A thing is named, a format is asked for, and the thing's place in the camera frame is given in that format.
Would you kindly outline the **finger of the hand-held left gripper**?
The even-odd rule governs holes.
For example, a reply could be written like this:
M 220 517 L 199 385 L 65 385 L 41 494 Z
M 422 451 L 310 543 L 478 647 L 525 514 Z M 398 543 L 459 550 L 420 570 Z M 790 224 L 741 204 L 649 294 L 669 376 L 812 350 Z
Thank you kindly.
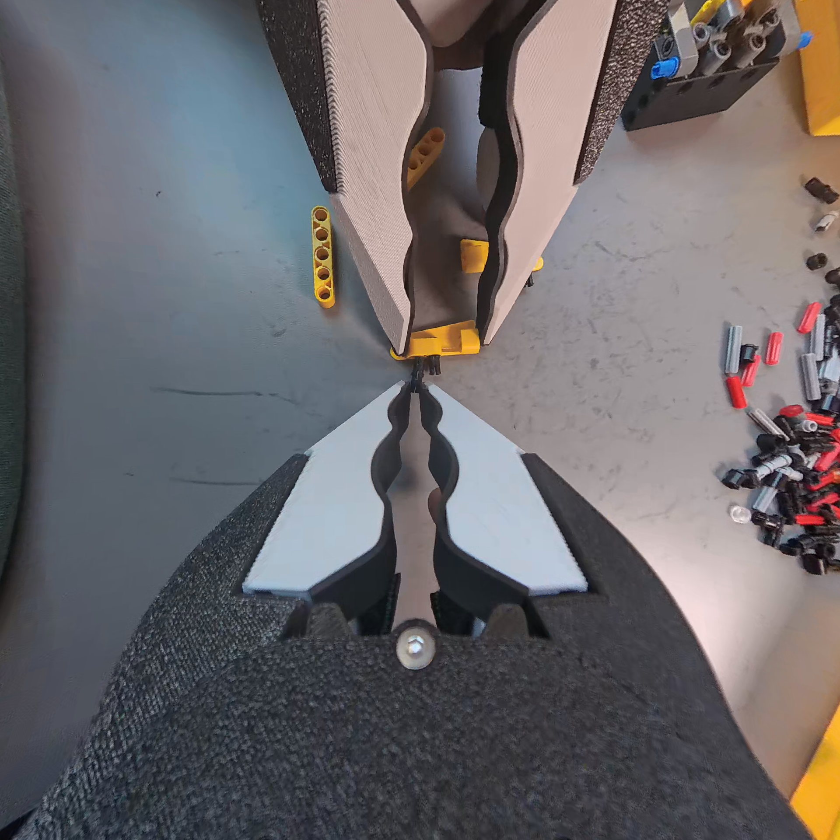
M 517 2 L 485 47 L 479 121 L 498 166 L 476 325 L 489 344 L 576 193 L 616 2 Z
M 406 170 L 429 108 L 432 43 L 410 2 L 323 1 L 318 22 L 332 208 L 374 313 L 402 353 L 414 314 Z

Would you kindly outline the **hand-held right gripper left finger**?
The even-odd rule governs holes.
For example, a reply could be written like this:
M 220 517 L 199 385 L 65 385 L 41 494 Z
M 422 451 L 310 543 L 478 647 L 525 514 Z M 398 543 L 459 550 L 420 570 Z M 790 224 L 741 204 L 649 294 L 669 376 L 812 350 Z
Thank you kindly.
M 393 536 L 387 496 L 402 468 L 411 389 L 398 382 L 305 452 L 243 593 L 326 594 L 370 571 Z

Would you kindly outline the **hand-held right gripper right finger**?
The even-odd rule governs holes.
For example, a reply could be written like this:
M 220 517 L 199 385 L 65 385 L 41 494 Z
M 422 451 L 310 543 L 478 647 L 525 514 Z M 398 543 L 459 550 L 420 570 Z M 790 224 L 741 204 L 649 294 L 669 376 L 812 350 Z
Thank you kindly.
M 438 524 L 453 548 L 526 595 L 586 592 L 524 451 L 437 385 L 427 388 L 427 426 L 441 446 L 429 456 L 442 494 Z

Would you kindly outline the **pile of small lego connectors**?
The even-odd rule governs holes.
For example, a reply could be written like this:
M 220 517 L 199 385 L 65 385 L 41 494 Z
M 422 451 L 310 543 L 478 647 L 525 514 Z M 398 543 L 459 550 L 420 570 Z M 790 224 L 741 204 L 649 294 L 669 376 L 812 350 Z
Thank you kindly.
M 814 576 L 839 567 L 839 270 L 822 251 L 804 266 L 833 290 L 828 302 L 809 302 L 795 334 L 805 344 L 799 357 L 803 399 L 770 415 L 749 404 L 761 366 L 781 361 L 784 334 L 768 333 L 763 345 L 747 343 L 742 327 L 728 325 L 722 372 L 730 405 L 759 434 L 747 465 L 728 469 L 720 482 L 748 491 L 747 507 L 732 506 L 732 520 L 751 524 L 762 544 L 797 560 Z

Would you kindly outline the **yellow lego beam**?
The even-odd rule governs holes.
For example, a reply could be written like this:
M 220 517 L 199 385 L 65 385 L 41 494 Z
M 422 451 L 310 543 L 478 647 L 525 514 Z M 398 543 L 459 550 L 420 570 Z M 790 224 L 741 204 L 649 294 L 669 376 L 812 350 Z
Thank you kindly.
M 445 131 L 434 127 L 427 131 L 413 147 L 406 167 L 407 191 L 411 191 L 436 162 L 445 146 L 445 140 Z
M 325 206 L 315 206 L 311 211 L 311 247 L 314 297 L 322 308 L 331 309 L 335 303 L 333 231 Z

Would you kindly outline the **black and yellow lego assembly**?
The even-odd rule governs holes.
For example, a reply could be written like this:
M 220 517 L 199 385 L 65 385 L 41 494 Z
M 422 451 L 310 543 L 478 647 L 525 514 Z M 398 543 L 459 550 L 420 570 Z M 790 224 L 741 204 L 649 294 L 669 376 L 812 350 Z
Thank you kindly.
M 667 3 L 621 119 L 627 132 L 719 114 L 809 46 L 792 1 Z

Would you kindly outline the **yellow plastic bin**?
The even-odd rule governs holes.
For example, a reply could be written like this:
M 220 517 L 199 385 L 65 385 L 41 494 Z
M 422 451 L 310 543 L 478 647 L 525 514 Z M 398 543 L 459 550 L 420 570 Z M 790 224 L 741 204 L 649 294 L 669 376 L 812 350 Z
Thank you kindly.
M 791 807 L 814 839 L 839 838 L 838 730 L 826 730 L 791 797 Z
M 808 130 L 811 136 L 839 134 L 839 2 L 797 1 L 804 31 L 813 35 L 800 51 Z

